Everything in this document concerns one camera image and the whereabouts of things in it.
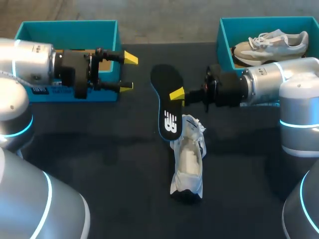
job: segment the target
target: white sneaker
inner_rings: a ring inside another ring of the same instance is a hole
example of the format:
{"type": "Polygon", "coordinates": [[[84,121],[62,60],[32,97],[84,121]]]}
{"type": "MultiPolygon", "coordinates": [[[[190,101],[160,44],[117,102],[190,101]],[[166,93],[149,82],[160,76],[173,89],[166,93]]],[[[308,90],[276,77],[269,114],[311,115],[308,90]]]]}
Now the white sneaker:
{"type": "Polygon", "coordinates": [[[170,142],[175,155],[175,173],[170,194],[189,190],[203,197],[202,159],[206,155],[203,132],[204,126],[198,119],[183,115],[183,130],[179,139],[170,142]]]}
{"type": "Polygon", "coordinates": [[[248,38],[232,48],[234,63],[249,67],[271,62],[301,58],[308,48],[309,37],[305,31],[296,35],[285,34],[279,29],[248,38]]]}

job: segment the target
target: black insole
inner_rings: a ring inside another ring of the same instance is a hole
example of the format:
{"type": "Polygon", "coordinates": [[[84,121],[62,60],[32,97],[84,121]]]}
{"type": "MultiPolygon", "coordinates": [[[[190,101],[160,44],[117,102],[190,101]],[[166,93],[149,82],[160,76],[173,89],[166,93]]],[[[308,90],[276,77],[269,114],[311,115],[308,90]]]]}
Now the black insole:
{"type": "Polygon", "coordinates": [[[155,65],[151,84],[159,98],[159,133],[165,140],[176,140],[182,132],[182,100],[171,101],[169,95],[183,87],[183,78],[171,65],[155,65]]]}

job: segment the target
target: white shoelace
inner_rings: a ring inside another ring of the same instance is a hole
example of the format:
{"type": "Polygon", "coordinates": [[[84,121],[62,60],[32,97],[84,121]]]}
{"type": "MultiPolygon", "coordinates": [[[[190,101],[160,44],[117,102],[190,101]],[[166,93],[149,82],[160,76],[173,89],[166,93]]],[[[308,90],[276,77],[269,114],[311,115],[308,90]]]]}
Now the white shoelace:
{"type": "MultiPolygon", "coordinates": [[[[198,123],[199,126],[199,130],[201,132],[204,132],[206,130],[206,128],[199,122],[199,119],[196,119],[196,122],[198,123]]],[[[196,140],[193,140],[193,144],[197,143],[199,140],[201,140],[201,136],[199,136],[196,140]]],[[[181,135],[180,138],[178,139],[179,142],[181,142],[184,139],[184,137],[181,135]]]]}
{"type": "Polygon", "coordinates": [[[258,37],[255,37],[254,39],[249,37],[249,45],[253,48],[253,49],[257,49],[260,46],[272,46],[273,44],[271,42],[269,42],[269,40],[267,38],[265,38],[264,36],[268,34],[268,33],[261,33],[259,34],[258,37]]]}

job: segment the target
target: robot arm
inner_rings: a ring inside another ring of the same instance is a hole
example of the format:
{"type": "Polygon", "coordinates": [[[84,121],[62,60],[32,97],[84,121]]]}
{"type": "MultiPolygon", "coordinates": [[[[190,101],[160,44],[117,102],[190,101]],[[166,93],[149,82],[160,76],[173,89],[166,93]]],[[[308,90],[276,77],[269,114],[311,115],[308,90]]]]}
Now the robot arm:
{"type": "Polygon", "coordinates": [[[218,65],[209,66],[200,90],[185,94],[185,105],[204,102],[208,108],[236,107],[240,103],[256,105],[279,100],[283,82],[300,73],[319,72],[319,60],[300,58],[246,68],[240,77],[235,72],[222,72],[218,65]]]}
{"type": "Polygon", "coordinates": [[[5,78],[14,78],[27,86],[49,86],[54,81],[74,88],[74,97],[86,99],[87,89],[117,93],[132,89],[133,83],[106,83],[98,78],[99,63],[105,60],[120,64],[138,64],[130,53],[97,48],[95,54],[80,51],[55,51],[53,45],[21,40],[0,39],[0,70],[5,78]]]}
{"type": "Polygon", "coordinates": [[[74,97],[86,99],[87,90],[122,92],[133,89],[132,82],[107,83],[98,77],[99,63],[138,64],[130,53],[98,48],[95,54],[64,50],[51,44],[0,38],[0,147],[19,152],[33,138],[33,116],[24,86],[59,84],[74,88],[74,97]]]}

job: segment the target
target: teal box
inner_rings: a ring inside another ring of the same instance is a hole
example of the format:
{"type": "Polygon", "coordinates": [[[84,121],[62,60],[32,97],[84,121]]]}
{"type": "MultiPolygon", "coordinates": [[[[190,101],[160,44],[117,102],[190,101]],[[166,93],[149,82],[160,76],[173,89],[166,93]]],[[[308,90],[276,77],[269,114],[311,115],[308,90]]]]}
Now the teal box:
{"type": "Polygon", "coordinates": [[[243,68],[235,68],[230,48],[240,42],[248,41],[248,37],[280,29],[286,34],[309,34],[307,57],[319,58],[319,25],[311,16],[289,17],[235,17],[221,18],[217,35],[217,57],[224,71],[236,71],[242,74],[243,68]]]}
{"type": "MultiPolygon", "coordinates": [[[[121,51],[121,40],[116,20],[93,21],[25,21],[15,39],[53,44],[55,49],[104,49],[121,51]]],[[[111,62],[109,71],[99,71],[104,82],[118,82],[121,66],[111,62]]],[[[33,102],[114,102],[118,94],[112,91],[88,90],[85,100],[74,98],[73,88],[45,86],[48,95],[35,95],[26,87],[29,100],[33,102]]]]}

